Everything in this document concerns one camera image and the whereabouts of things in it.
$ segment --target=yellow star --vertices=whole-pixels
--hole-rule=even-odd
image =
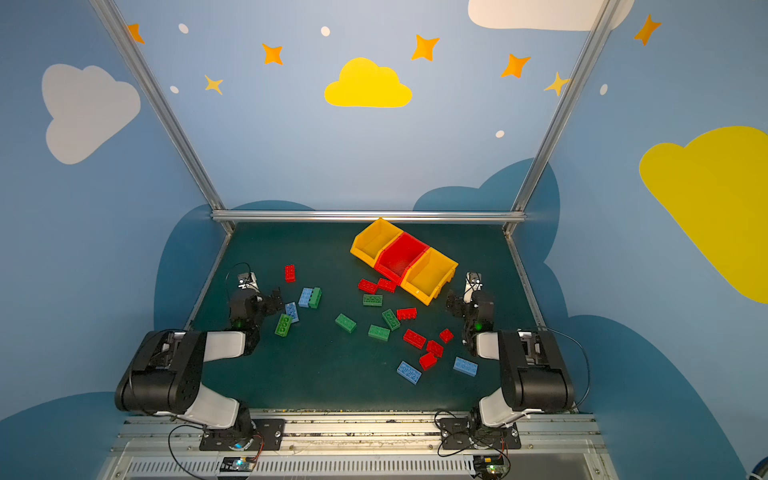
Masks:
[[[566,78],[565,80],[560,78],[560,72],[557,71],[557,72],[554,73],[554,84],[546,87],[544,89],[544,91],[554,90],[554,91],[556,91],[558,93],[558,97],[559,97],[560,96],[560,90],[563,88],[563,85],[567,84],[569,81],[571,81],[570,78]]]
[[[219,83],[221,83],[223,80],[219,81],[213,81],[210,78],[208,78],[208,75],[205,76],[205,79],[208,80],[208,86],[205,87],[206,90],[215,90],[219,92],[219,95],[221,95],[221,90],[219,90]]]
[[[520,75],[523,74],[523,67],[525,66],[525,62],[530,59],[531,57],[517,58],[514,55],[509,55],[509,65],[507,65],[507,69],[504,70],[504,73],[502,73],[502,78],[508,75],[514,75],[515,77],[520,78]]]
[[[128,25],[128,31],[131,33],[131,37],[134,38],[135,41],[143,44],[144,39],[139,35],[139,24],[134,23],[133,25]]]
[[[264,47],[264,51],[266,52],[266,58],[264,58],[264,64],[268,63],[277,63],[278,65],[282,65],[283,61],[280,60],[280,50],[283,50],[283,47],[267,47],[265,44],[261,44],[262,47]]]
[[[433,38],[432,40],[425,40],[424,38],[416,36],[416,51],[413,52],[413,57],[411,57],[411,60],[416,60],[417,58],[426,58],[429,61],[432,61],[432,49],[437,44],[439,38]]]
[[[650,38],[651,34],[654,33],[654,30],[659,28],[661,26],[661,22],[656,23],[653,20],[650,19],[650,15],[648,15],[648,19],[645,21],[645,25],[643,25],[643,28],[637,33],[637,35],[634,36],[635,40],[642,40],[643,46],[647,45],[648,39]]]

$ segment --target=metal bar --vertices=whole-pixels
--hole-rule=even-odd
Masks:
[[[383,218],[412,223],[517,223],[522,212],[412,212],[352,210],[214,210],[218,222],[372,222]]]
[[[538,326],[546,326],[544,323],[544,316],[541,314],[541,310],[538,308],[536,296],[533,294],[531,282],[528,281],[528,274],[525,272],[523,260],[520,258],[520,253],[518,253],[518,248],[515,246],[511,232],[504,232],[504,237],[507,239],[507,247],[509,247],[509,253],[512,255],[512,261],[515,263],[515,269],[518,271],[520,283],[522,283],[523,291],[525,292],[525,298],[528,300],[528,306],[531,307],[533,320]]]
[[[125,63],[134,74],[136,81],[141,86],[144,94],[147,95],[149,103],[152,105],[157,117],[165,127],[171,141],[179,152],[181,159],[189,168],[192,177],[197,182],[197,186],[203,192],[208,204],[214,210],[226,208],[214,188],[213,182],[208,177],[200,158],[197,156],[192,143],[190,143],[179,120],[170,109],[170,105],[162,93],[162,88],[157,83],[157,79],[152,75],[144,56],[141,54],[136,41],[131,37],[130,32],[125,27],[125,20],[113,0],[91,0],[96,13],[101,19],[101,23],[109,32],[118,51],[123,56]],[[234,225],[223,222],[222,226],[228,233],[232,233]]]
[[[192,327],[192,322],[194,321],[194,317],[197,316],[197,312],[200,310],[200,305],[203,304],[203,299],[205,298],[205,294],[208,293],[208,287],[210,287],[210,283],[214,279],[214,274],[216,273],[216,270],[219,268],[219,265],[221,264],[221,259],[224,257],[224,253],[227,251],[227,247],[230,245],[230,240],[232,240],[232,233],[227,232],[227,236],[224,237],[224,242],[221,244],[219,253],[216,254],[214,265],[210,268],[210,272],[208,272],[208,277],[205,279],[205,284],[203,285],[203,289],[200,291],[200,295],[197,296],[197,301],[194,303],[194,307],[192,307],[192,313],[190,313],[190,317],[187,319],[187,324],[184,326],[185,330],[189,330]]]
[[[584,90],[589,74],[592,72],[592,68],[597,62],[600,52],[603,50],[605,41],[611,33],[611,22],[620,2],[621,0],[605,0],[603,3],[571,73],[571,81],[565,85],[565,93],[560,97],[558,106],[544,135],[544,140],[541,142],[531,168],[528,169],[515,202],[512,204],[513,211],[525,211],[533,190],[536,188],[541,174],[544,173],[544,168],[547,166],[554,147],[560,139],[565,124],[567,124],[568,118],[576,106],[579,95]],[[511,233],[514,226],[513,223],[507,223],[504,225],[505,231]]]

